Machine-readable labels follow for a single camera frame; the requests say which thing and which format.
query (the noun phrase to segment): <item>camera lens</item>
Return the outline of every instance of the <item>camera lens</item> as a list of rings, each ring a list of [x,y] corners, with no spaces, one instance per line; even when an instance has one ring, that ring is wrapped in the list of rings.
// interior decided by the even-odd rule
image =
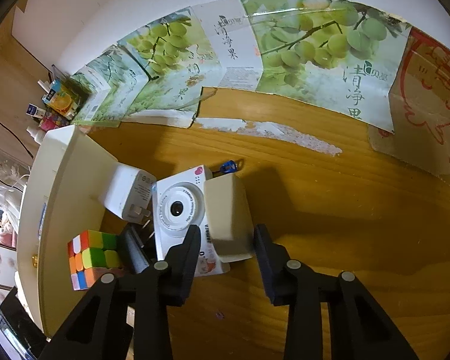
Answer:
[[[182,202],[179,202],[178,200],[176,202],[173,202],[170,206],[170,212],[173,216],[179,216],[183,212],[183,204]]]

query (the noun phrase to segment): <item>white power adapter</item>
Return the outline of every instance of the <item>white power adapter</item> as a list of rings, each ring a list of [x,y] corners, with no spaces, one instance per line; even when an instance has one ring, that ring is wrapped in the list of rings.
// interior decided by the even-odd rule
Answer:
[[[118,162],[99,201],[119,218],[141,223],[144,216],[151,214],[147,207],[156,181],[155,176],[147,171]]]

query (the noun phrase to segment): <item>black cable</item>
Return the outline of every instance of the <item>black cable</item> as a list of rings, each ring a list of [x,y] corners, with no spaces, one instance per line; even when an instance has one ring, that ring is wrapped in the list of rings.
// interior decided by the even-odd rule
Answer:
[[[3,185],[8,186],[9,188],[15,188],[16,190],[18,190],[18,191],[20,191],[21,193],[23,193],[23,191],[22,191],[20,188],[17,188],[16,186],[7,184],[7,183],[3,182],[2,180],[0,180],[0,182],[1,182]]]
[[[27,150],[28,155],[29,155],[30,157],[32,157],[32,159],[33,159],[34,155],[31,153],[30,150],[27,149],[27,147],[23,144],[23,142],[20,140],[20,138],[17,137],[17,136],[15,135],[15,133],[14,133],[12,130],[10,130],[7,126],[5,126],[2,122],[0,122],[0,126],[2,126],[2,127],[3,127],[5,130],[7,130],[10,134],[12,134],[12,135],[17,139],[17,141],[20,142],[20,145],[22,145],[23,148],[24,148],[25,150]]]

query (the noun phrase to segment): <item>blue plastic clip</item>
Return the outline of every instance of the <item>blue plastic clip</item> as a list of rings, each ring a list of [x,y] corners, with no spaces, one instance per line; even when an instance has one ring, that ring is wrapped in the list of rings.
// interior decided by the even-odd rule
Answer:
[[[235,173],[239,167],[236,166],[235,161],[227,161],[220,167],[220,172],[226,175],[227,173]]]

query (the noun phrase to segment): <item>wooden table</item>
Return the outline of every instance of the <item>wooden table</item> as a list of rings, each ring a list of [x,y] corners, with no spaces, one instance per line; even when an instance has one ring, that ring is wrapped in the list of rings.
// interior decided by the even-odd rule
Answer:
[[[158,179],[198,164],[243,160],[238,175],[255,224],[315,271],[355,272],[422,360],[450,350],[450,187],[374,152],[367,125],[279,96],[218,90],[199,116],[273,121],[341,148],[336,157],[274,139],[122,123],[90,136],[120,162]],[[102,230],[123,222],[107,213]],[[287,307],[265,297],[255,259],[193,282],[168,309],[176,359],[281,359]],[[330,358],[324,323],[324,358]]]

